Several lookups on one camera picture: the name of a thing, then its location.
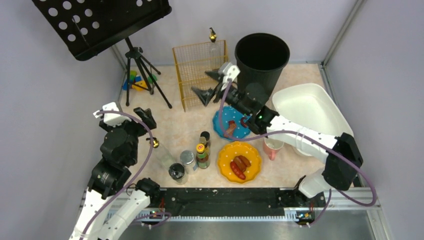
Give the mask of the yellow cap sauce bottle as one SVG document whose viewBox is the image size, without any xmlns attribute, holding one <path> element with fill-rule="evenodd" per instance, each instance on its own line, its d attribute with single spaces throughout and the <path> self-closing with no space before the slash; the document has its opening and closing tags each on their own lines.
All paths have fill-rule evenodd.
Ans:
<svg viewBox="0 0 424 240">
<path fill-rule="evenodd" d="M 201 169 L 207 169 L 210 166 L 209 155 L 205 145 L 202 143 L 196 145 L 196 161 L 198 167 Z"/>
</svg>

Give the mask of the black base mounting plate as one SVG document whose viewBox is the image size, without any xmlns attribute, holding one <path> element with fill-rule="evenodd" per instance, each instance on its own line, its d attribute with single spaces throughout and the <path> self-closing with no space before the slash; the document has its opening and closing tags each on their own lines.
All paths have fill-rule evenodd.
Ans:
<svg viewBox="0 0 424 240">
<path fill-rule="evenodd" d="M 289 208 L 308 211 L 325 204 L 323 193 L 307 198 L 291 188 L 169 187 L 162 188 L 149 206 L 173 217 L 278 217 Z"/>
</svg>

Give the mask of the black lid grinder jar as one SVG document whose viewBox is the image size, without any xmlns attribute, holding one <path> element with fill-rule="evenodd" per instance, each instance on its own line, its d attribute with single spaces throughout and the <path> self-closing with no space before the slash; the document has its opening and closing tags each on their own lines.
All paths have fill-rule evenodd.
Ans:
<svg viewBox="0 0 424 240">
<path fill-rule="evenodd" d="M 184 185 L 188 181 L 185 167 L 181 163 L 173 163 L 168 168 L 168 174 L 179 185 Z"/>
</svg>

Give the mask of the red sausage front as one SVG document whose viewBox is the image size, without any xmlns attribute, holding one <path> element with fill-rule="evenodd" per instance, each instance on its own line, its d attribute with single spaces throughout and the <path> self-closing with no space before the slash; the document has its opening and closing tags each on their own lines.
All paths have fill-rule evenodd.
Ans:
<svg viewBox="0 0 424 240">
<path fill-rule="evenodd" d="M 230 163 L 230 168 L 232 170 L 232 172 L 241 180 L 245 180 L 246 176 L 244 175 L 244 173 L 241 171 L 241 169 L 238 167 L 238 165 L 232 161 Z"/>
</svg>

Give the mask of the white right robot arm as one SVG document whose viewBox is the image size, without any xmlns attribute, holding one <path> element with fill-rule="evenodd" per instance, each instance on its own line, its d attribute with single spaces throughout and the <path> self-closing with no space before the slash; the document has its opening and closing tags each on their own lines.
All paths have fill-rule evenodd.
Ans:
<svg viewBox="0 0 424 240">
<path fill-rule="evenodd" d="M 293 147 L 320 160 L 324 167 L 302 177 L 295 189 L 306 198 L 336 189 L 348 191 L 359 174 L 363 159 L 352 135 L 343 132 L 338 136 L 325 134 L 284 117 L 266 106 L 269 97 L 258 83 L 251 83 L 245 90 L 232 85 L 228 73 L 206 71 L 218 84 L 207 90 L 191 87 L 191 91 L 204 106 L 220 102 L 234 107 L 248 117 L 246 126 L 258 138 L 270 138 Z"/>
</svg>

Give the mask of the white plastic basin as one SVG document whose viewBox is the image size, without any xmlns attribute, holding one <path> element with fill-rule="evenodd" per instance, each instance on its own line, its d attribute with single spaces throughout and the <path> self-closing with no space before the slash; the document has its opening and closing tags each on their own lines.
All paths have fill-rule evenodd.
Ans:
<svg viewBox="0 0 424 240">
<path fill-rule="evenodd" d="M 267 128 L 269 138 L 292 145 L 298 152 L 322 163 L 329 154 L 321 147 L 312 146 L 302 135 L 332 149 L 335 137 L 353 134 L 339 108 L 318 84 L 305 83 L 279 90 L 273 94 L 272 104 L 279 116 Z"/>
</svg>

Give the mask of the black cap spice bottle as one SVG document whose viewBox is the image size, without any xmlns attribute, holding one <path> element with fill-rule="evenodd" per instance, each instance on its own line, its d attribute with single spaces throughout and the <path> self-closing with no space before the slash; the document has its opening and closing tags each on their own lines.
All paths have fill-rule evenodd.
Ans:
<svg viewBox="0 0 424 240">
<path fill-rule="evenodd" d="M 208 144 L 208 146 L 211 146 L 211 136 L 210 133 L 208 131 L 202 131 L 200 134 L 201 137 L 204 137 L 206 139 L 206 142 Z"/>
</svg>

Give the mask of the black plastic trash bin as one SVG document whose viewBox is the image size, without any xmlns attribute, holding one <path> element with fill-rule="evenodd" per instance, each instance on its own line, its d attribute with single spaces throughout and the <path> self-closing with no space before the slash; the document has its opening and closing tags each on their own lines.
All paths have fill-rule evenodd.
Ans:
<svg viewBox="0 0 424 240">
<path fill-rule="evenodd" d="M 238 89 L 253 93 L 251 84 L 260 86 L 268 100 L 275 89 L 283 68 L 290 59 L 287 43 L 270 33 L 252 33 L 241 38 L 234 50 Z"/>
</svg>

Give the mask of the lime green toy block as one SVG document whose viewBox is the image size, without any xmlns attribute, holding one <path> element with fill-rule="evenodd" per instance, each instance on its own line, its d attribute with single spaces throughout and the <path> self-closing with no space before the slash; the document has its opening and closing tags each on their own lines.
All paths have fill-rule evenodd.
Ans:
<svg viewBox="0 0 424 240">
<path fill-rule="evenodd" d="M 137 72 L 135 70 L 130 70 L 129 71 L 130 82 L 134 82 L 136 77 L 137 77 Z"/>
</svg>

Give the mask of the silver lid shaker jar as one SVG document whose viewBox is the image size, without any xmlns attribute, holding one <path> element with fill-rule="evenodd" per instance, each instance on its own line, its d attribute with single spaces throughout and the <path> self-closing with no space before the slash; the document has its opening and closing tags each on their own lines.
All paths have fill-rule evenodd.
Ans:
<svg viewBox="0 0 424 240">
<path fill-rule="evenodd" d="M 195 154 L 190 150 L 184 150 L 179 156 L 181 164 L 184 166 L 187 174 L 192 175 L 198 170 Z"/>
</svg>

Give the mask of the pink mug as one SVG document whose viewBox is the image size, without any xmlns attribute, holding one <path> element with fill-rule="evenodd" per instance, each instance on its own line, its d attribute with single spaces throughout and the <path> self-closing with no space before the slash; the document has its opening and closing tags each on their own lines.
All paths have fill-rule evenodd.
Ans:
<svg viewBox="0 0 424 240">
<path fill-rule="evenodd" d="M 267 155 L 268 159 L 274 161 L 277 153 L 283 148 L 284 142 L 272 138 L 264 138 L 262 150 Z"/>
</svg>

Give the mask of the blue toy block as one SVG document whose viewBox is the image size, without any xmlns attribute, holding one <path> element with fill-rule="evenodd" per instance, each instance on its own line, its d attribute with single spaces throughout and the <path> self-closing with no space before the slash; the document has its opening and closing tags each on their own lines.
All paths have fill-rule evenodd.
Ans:
<svg viewBox="0 0 424 240">
<path fill-rule="evenodd" d="M 140 77 L 140 76 L 136 76 L 136 77 L 132 77 L 130 80 L 129 80 L 129 87 L 131 88 L 131 89 L 135 89 L 135 90 L 137 90 L 137 91 L 141 91 L 142 90 L 142 88 L 140 87 L 140 85 L 139 84 L 137 84 L 138 82 L 141 82 L 142 81 L 142 78 Z M 123 85 L 122 85 L 122 90 L 123 91 L 126 91 L 127 90 L 127 82 L 128 82 L 128 79 L 126 79 L 125 81 L 124 81 L 124 83 L 123 83 Z"/>
</svg>

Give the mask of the aluminium frame rail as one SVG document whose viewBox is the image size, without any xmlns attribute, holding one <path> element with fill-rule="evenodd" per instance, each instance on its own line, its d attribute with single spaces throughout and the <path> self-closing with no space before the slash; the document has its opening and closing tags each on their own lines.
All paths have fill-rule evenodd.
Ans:
<svg viewBox="0 0 424 240">
<path fill-rule="evenodd" d="M 361 210 L 379 205 L 377 195 L 366 187 L 347 192 L 324 191 L 307 198 L 291 188 L 161 188 L 141 182 L 107 198 L 88 191 L 77 227 L 109 224 L 114 214 L 127 223 L 282 221 L 308 226 L 326 210 Z"/>
</svg>

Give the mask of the brown sausage middle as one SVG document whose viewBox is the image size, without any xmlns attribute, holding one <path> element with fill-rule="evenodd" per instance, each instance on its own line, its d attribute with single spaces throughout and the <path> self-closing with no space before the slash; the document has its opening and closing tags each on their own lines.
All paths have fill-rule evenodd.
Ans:
<svg viewBox="0 0 424 240">
<path fill-rule="evenodd" d="M 237 165 L 237 167 L 240 169 L 240 171 L 242 172 L 242 173 L 244 173 L 245 171 L 246 171 L 246 169 L 247 169 L 247 167 L 244 165 L 244 163 L 238 158 L 238 156 L 236 156 L 234 159 L 233 159 L 233 161 L 234 161 L 234 163 Z"/>
</svg>

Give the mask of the clear bottle gold pump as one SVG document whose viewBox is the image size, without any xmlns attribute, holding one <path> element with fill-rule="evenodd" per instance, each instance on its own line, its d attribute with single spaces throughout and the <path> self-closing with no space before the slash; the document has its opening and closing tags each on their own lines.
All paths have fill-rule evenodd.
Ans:
<svg viewBox="0 0 424 240">
<path fill-rule="evenodd" d="M 163 166 L 163 168 L 166 171 L 168 171 L 170 167 L 176 163 L 175 158 L 172 156 L 170 151 L 165 147 L 165 145 L 162 142 L 160 142 L 156 137 L 153 137 L 153 138 L 147 137 L 145 140 L 150 144 L 151 139 L 153 142 L 152 155 Z"/>
<path fill-rule="evenodd" d="M 209 55 L 215 58 L 219 55 L 219 46 L 217 44 L 217 34 L 212 27 L 209 28 Z"/>
</svg>

